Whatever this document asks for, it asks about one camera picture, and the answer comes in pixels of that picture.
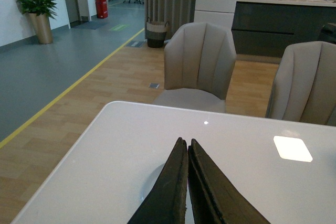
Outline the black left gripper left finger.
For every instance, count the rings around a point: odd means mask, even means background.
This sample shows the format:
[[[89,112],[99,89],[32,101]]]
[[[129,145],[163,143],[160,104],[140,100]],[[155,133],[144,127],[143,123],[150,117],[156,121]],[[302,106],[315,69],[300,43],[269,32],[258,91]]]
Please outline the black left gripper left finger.
[[[179,137],[151,191],[128,223],[184,223],[188,151]]]

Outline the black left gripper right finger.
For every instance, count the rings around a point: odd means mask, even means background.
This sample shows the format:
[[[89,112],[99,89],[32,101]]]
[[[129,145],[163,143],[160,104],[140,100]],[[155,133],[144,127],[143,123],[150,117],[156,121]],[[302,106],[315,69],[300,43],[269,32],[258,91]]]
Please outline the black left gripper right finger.
[[[188,187],[195,223],[269,223],[195,139],[188,147]]]

